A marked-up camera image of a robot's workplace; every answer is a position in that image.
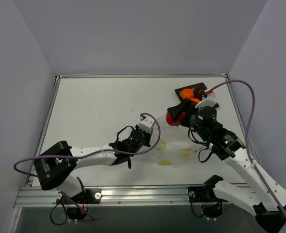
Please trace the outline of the orange fake fruit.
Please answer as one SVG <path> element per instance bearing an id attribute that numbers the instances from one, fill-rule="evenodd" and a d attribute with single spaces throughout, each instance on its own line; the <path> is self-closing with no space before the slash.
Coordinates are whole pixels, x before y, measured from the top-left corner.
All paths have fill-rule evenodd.
<path id="1" fill-rule="evenodd" d="M 191 101 L 194 102 L 194 103 L 199 103 L 201 100 L 197 99 L 197 98 L 192 98 Z"/>
<path id="2" fill-rule="evenodd" d="M 186 88 L 184 90 L 181 91 L 180 93 L 181 98 L 184 99 L 192 99 L 194 98 L 194 92 L 192 89 Z"/>

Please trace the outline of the red fake fruit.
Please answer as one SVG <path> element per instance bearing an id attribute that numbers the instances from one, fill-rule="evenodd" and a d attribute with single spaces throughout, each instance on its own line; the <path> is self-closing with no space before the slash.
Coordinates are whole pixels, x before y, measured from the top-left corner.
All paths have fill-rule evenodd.
<path id="1" fill-rule="evenodd" d="M 181 125 L 181 121 L 183 120 L 184 117 L 185 117 L 185 112 L 182 112 L 177 120 L 173 120 L 170 113 L 167 112 L 166 113 L 166 122 L 170 126 L 176 126 L 177 127 L 177 126 Z"/>

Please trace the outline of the dark purple fake fruit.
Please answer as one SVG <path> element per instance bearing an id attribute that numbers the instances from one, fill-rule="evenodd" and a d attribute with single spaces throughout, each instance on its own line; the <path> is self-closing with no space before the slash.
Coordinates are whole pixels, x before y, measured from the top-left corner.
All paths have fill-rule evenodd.
<path id="1" fill-rule="evenodd" d="M 202 100 L 202 97 L 204 96 L 205 94 L 205 90 L 206 90 L 206 87 L 204 86 L 196 86 L 193 90 L 194 92 L 194 98 L 197 98 L 197 99 L 200 99 Z"/>

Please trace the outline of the clear plastic bag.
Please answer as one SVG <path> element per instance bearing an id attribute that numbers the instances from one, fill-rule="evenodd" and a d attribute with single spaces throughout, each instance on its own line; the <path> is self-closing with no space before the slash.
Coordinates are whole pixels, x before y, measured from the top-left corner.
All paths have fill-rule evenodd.
<path id="1" fill-rule="evenodd" d="M 154 162 L 164 166 L 182 166 L 197 159 L 199 151 L 205 148 L 195 144 L 188 138 L 188 128 L 183 126 L 170 126 L 166 118 L 157 118 L 161 137 L 159 142 L 147 153 Z"/>

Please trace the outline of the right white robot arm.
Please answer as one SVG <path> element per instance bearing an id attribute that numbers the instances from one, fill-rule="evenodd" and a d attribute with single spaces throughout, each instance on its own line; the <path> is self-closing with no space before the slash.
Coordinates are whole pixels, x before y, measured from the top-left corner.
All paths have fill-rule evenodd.
<path id="1" fill-rule="evenodd" d="M 248 192 L 213 175 L 203 183 L 203 194 L 208 201 L 226 200 L 255 217 L 269 233 L 279 232 L 286 224 L 286 190 L 253 159 L 247 155 L 244 142 L 217 121 L 214 107 L 197 108 L 185 99 L 167 109 L 169 125 L 181 125 L 195 132 L 203 140 L 210 154 L 235 170 L 253 190 Z"/>

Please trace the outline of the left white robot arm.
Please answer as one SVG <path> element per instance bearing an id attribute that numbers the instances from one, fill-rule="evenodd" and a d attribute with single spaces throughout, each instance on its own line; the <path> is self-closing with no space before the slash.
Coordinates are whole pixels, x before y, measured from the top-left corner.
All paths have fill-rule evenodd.
<path id="1" fill-rule="evenodd" d="M 67 141 L 60 141 L 41 154 L 46 156 L 55 152 L 65 158 L 41 158 L 34 161 L 34 167 L 41 189 L 44 191 L 57 189 L 65 193 L 73 203 L 81 203 L 85 199 L 85 188 L 79 177 L 71 172 L 87 166 L 116 166 L 128 163 L 131 157 L 142 147 L 149 147 L 152 129 L 147 131 L 136 126 L 128 138 L 115 141 L 100 148 L 75 148 Z"/>

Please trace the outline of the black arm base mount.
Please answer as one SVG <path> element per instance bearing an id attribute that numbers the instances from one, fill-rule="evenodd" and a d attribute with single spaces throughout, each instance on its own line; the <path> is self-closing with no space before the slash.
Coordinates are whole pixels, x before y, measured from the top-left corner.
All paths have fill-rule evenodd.
<path id="1" fill-rule="evenodd" d="M 65 193 L 68 197 L 70 197 L 77 204 L 100 204 L 101 201 L 101 189 L 100 188 L 66 188 L 58 190 L 58 194 L 56 196 L 56 201 L 58 202 L 63 199 L 64 204 L 70 204 L 67 199 L 63 198 L 61 192 Z"/>

